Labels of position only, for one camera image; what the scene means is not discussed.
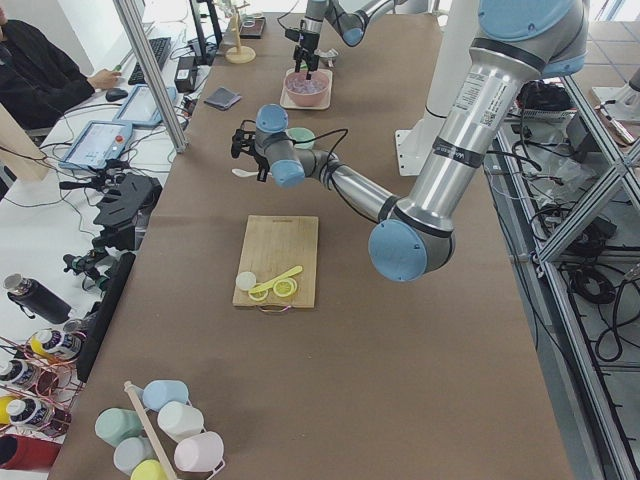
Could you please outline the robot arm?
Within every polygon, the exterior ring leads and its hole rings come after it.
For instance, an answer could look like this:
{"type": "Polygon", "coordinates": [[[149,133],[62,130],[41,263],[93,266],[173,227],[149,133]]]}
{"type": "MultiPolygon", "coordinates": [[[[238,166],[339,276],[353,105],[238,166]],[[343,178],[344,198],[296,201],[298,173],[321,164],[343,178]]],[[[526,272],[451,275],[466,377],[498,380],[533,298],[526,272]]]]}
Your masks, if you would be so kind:
{"type": "Polygon", "coordinates": [[[285,37],[295,43],[294,71],[306,67],[306,79],[318,70],[319,42],[324,21],[338,34],[348,47],[357,46],[364,38],[367,27],[404,1],[370,1],[354,12],[346,11],[339,1],[308,1],[306,11],[297,28],[286,28],[285,37]]]}
{"type": "Polygon", "coordinates": [[[368,241],[376,270],[413,281],[445,265],[455,249],[452,214],[523,85],[584,65],[586,1],[482,1],[470,69],[408,196],[399,198],[331,152],[295,147],[288,116],[262,106],[249,151],[262,178],[283,188],[315,178],[377,225],[368,241]]]}

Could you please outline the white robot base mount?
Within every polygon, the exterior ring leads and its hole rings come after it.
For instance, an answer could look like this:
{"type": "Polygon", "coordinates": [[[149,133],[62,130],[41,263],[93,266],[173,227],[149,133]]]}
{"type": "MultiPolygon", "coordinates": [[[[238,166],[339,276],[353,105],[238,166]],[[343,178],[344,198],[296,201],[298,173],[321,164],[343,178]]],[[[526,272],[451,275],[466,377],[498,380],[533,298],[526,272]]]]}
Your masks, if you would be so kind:
{"type": "Polygon", "coordinates": [[[477,0],[456,0],[435,63],[423,117],[411,130],[397,130],[396,156],[401,176],[417,176],[471,67],[469,47],[478,31],[477,0]]]}

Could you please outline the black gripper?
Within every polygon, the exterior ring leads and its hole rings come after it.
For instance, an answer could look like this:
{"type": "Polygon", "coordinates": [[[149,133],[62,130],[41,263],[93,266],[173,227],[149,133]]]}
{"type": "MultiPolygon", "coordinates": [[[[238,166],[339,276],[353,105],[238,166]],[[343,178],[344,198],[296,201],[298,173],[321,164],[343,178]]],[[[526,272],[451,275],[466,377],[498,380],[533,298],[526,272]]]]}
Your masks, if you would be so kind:
{"type": "Polygon", "coordinates": [[[313,73],[318,70],[319,57],[316,54],[319,43],[319,34],[316,32],[301,31],[297,46],[294,51],[296,73],[301,71],[302,62],[307,67],[306,79],[311,80],[313,73]]]}
{"type": "Polygon", "coordinates": [[[266,181],[270,171],[270,164],[268,159],[257,151],[253,152],[253,158],[258,165],[258,173],[256,178],[260,181],[266,181]]]}

